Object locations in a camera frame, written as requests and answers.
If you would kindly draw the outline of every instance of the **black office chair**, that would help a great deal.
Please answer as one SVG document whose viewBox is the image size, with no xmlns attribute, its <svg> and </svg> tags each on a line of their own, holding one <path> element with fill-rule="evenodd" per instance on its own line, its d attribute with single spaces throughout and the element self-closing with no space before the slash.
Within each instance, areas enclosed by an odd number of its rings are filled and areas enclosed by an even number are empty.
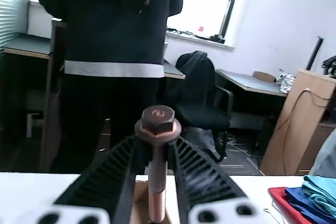
<svg viewBox="0 0 336 224">
<path fill-rule="evenodd" d="M 190 126 L 212 131 L 219 157 L 209 150 L 206 143 L 202 146 L 195 144 L 219 163 L 226 157 L 226 132 L 230 126 L 233 94 L 215 84 L 215 68 L 205 52 L 195 51 L 180 56 L 176 67 L 186 75 L 186 79 L 167 83 L 166 103 L 175 109 L 176 118 L 183 127 L 182 136 Z M 217 91 L 227 95 L 226 112 L 214 106 L 215 96 L 219 95 Z M 222 142 L 218 139 L 220 133 L 224 134 Z"/>
</svg>

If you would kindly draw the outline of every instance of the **red cloth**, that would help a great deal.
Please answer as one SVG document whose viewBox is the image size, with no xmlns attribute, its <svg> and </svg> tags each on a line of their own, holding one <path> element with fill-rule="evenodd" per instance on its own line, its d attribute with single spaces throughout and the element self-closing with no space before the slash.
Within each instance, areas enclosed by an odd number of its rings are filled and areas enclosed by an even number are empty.
<svg viewBox="0 0 336 224">
<path fill-rule="evenodd" d="M 286 208 L 289 214 L 297 220 L 299 224 L 311 224 L 304 216 L 300 214 L 300 212 L 296 211 L 287 201 L 286 201 L 286 187 L 274 187 L 269 188 L 269 193 L 273 196 L 274 200 L 281 205 L 282 207 Z"/>
</svg>

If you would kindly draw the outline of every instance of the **black pants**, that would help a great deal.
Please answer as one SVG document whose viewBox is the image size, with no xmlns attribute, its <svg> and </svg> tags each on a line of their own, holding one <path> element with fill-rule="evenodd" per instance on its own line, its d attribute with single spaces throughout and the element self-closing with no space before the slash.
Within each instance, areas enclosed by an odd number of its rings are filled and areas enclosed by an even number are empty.
<svg viewBox="0 0 336 224">
<path fill-rule="evenodd" d="M 92 162 L 105 119 L 110 147 L 134 134 L 142 111 L 155 103 L 157 78 L 108 78 L 66 74 L 61 83 L 61 143 L 51 173 L 81 174 Z"/>
</svg>

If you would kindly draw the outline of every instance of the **window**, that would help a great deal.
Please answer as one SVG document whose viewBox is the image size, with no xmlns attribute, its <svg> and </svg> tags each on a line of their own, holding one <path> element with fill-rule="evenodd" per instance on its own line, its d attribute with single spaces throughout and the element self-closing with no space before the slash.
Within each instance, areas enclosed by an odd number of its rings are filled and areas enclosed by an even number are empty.
<svg viewBox="0 0 336 224">
<path fill-rule="evenodd" d="M 167 20 L 167 27 L 196 35 L 225 36 L 235 0 L 183 0 L 182 12 Z"/>
</svg>

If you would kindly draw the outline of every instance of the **stack of fabric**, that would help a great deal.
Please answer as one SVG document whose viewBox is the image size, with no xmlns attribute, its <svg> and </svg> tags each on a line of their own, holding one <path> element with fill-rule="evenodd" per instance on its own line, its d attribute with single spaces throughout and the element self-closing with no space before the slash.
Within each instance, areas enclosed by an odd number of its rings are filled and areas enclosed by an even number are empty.
<svg viewBox="0 0 336 224">
<path fill-rule="evenodd" d="M 298 223 L 336 224 L 336 179 L 306 175 L 302 187 L 269 188 Z"/>
</svg>

